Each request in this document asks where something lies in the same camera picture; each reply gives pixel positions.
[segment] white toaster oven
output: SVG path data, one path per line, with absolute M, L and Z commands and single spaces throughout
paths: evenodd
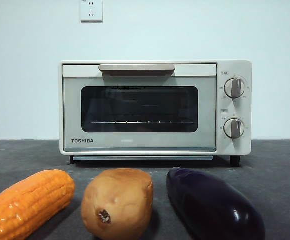
M 74 160 L 210 160 L 251 150 L 251 62 L 63 61 L 59 149 Z

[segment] wall socket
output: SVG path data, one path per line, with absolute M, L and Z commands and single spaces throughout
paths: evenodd
M 80 0 L 81 22 L 102 22 L 103 2 L 102 0 Z

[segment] glass window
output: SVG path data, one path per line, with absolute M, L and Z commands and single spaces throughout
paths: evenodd
M 192 133 L 198 128 L 198 90 L 87 86 L 81 90 L 81 127 L 87 133 Z

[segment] gray countertop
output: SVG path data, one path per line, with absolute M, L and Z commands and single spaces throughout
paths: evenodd
M 75 181 L 70 205 L 34 232 L 30 240 L 96 240 L 84 228 L 80 203 L 87 184 L 105 169 L 129 167 L 149 173 L 154 199 L 151 222 L 141 240 L 189 240 L 167 197 L 165 178 L 172 167 L 198 169 L 215 175 L 242 192 L 262 214 L 267 240 L 290 240 L 290 140 L 254 140 L 252 153 L 241 167 L 231 168 L 228 157 L 213 161 L 89 161 L 69 165 L 56 140 L 0 140 L 0 192 L 36 172 L 66 171 Z

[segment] orange corn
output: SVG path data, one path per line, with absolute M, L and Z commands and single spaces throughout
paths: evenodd
M 23 240 L 65 208 L 75 190 L 61 170 L 45 170 L 0 193 L 0 240 Z

